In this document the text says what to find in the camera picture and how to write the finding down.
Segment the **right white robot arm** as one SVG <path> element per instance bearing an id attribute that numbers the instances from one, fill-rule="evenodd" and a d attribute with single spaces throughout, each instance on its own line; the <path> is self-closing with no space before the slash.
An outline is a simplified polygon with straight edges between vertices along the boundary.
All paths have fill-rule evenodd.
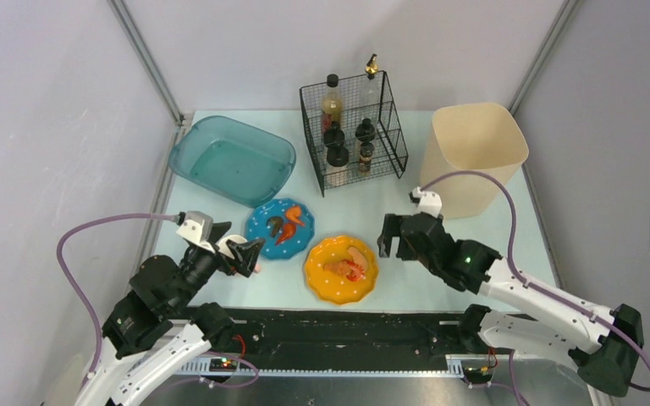
<path id="1" fill-rule="evenodd" d="M 623 398 L 634 387 L 638 350 L 643 347 L 641 313 L 620 304 L 611 309 L 523 272 L 513 272 L 507 258 L 474 240 L 456 240 L 439 217 L 426 213 L 388 214 L 377 239 L 382 258 L 418 261 L 449 287 L 495 299 L 520 312 L 519 319 L 474 304 L 458 326 L 470 350 L 488 346 L 532 352 L 575 370 L 590 387 Z"/>

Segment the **small spice jar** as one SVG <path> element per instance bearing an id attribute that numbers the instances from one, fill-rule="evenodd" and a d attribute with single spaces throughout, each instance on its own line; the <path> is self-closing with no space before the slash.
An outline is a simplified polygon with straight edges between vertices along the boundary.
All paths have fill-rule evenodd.
<path id="1" fill-rule="evenodd" d="M 359 149 L 359 173 L 367 175 L 371 171 L 374 144 L 370 141 L 362 142 Z"/>

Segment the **white powder dispenser bottle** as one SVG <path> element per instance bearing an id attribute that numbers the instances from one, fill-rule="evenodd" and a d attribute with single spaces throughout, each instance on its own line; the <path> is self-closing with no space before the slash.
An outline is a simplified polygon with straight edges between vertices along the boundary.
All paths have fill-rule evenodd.
<path id="1" fill-rule="evenodd" d="M 355 137 L 360 143 L 371 142 L 376 135 L 377 128 L 370 118 L 363 118 L 355 130 Z"/>

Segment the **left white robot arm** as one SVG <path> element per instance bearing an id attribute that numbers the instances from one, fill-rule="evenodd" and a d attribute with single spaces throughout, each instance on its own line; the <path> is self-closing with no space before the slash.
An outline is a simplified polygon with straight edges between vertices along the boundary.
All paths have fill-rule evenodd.
<path id="1" fill-rule="evenodd" d="M 179 263 L 166 255 L 144 260 L 129 281 L 130 291 L 100 322 L 65 263 L 63 247 L 87 228 L 129 219 L 173 222 L 188 247 Z M 199 211 L 128 213 L 86 222 L 59 239 L 58 264 L 88 311 L 96 334 L 96 349 L 74 396 L 75 405 L 139 405 L 189 360 L 233 337 L 232 318 L 212 302 L 200 305 L 163 348 L 154 348 L 213 274 L 249 277 L 258 272 L 266 240 L 249 240 L 229 233 L 230 228 L 230 222 L 214 222 Z"/>

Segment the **gold spout glass bottle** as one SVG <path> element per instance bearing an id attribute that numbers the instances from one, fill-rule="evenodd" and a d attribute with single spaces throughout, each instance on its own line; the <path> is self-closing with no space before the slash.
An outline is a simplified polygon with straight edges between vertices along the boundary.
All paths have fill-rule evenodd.
<path id="1" fill-rule="evenodd" d="M 366 78 L 361 87 L 361 119 L 373 117 L 377 114 L 380 102 L 380 80 L 377 76 L 377 54 L 373 53 L 366 63 Z"/>

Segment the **yellow polka dot plate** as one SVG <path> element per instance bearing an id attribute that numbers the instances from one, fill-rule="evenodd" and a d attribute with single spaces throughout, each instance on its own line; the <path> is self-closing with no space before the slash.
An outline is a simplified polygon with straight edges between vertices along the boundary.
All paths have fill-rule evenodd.
<path id="1" fill-rule="evenodd" d="M 357 247 L 368 259 L 366 276 L 358 282 L 327 272 L 323 266 L 329 262 L 352 261 L 348 253 L 350 246 Z M 304 264 L 304 278 L 307 286 L 322 301 L 335 305 L 347 305 L 362 301 L 377 284 L 379 268 L 371 248 L 355 237 L 340 235 L 326 238 L 310 250 Z"/>

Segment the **blue polka dot plate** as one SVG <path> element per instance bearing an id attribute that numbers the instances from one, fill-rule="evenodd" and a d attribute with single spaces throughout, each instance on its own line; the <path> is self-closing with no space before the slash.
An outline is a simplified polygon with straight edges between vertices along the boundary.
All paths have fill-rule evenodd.
<path id="1" fill-rule="evenodd" d="M 284 213 L 291 206 L 299 205 L 302 207 L 303 214 L 300 217 L 305 223 L 304 227 L 297 226 L 295 236 L 280 245 L 276 245 L 275 238 L 271 238 L 267 228 L 267 219 L 270 217 L 282 217 L 284 224 L 288 221 Z M 263 238 L 266 243 L 261 251 L 261 256 L 267 260 L 288 260 L 302 252 L 311 242 L 315 234 L 314 216 L 308 210 L 305 204 L 290 198 L 273 199 L 269 202 L 255 208 L 245 222 L 245 237 L 249 240 Z"/>

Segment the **brown sauce bottle black cap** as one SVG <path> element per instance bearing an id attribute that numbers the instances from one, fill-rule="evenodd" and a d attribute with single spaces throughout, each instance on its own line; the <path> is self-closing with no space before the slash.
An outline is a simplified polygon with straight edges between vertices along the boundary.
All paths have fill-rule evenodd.
<path id="1" fill-rule="evenodd" d="M 321 100 L 321 132 L 331 129 L 334 123 L 341 124 L 342 112 L 343 101 L 339 90 L 339 77 L 336 74 L 329 74 Z"/>

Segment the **white-bead shaker jar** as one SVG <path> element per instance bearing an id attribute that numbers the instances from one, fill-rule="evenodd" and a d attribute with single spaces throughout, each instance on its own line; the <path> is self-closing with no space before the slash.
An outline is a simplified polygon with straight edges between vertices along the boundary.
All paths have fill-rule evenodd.
<path id="1" fill-rule="evenodd" d="M 349 178 L 350 153 L 346 146 L 328 148 L 325 180 L 330 187 L 345 185 Z"/>
<path id="2" fill-rule="evenodd" d="M 327 149 L 340 148 L 345 144 L 344 131 L 337 121 L 332 121 L 330 127 L 322 134 L 322 142 Z"/>

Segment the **pink white mug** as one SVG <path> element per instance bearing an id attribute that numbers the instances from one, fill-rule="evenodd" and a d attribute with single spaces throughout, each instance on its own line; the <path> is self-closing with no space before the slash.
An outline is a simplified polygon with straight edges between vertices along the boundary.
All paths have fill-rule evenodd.
<path id="1" fill-rule="evenodd" d="M 227 237 L 223 237 L 219 242 L 218 242 L 218 249 L 219 249 L 219 254 L 224 256 L 225 260 L 233 265 L 233 256 L 230 252 L 229 249 L 229 241 L 234 240 L 236 242 L 244 242 L 246 239 L 243 236 L 237 235 L 237 234 L 232 234 Z"/>

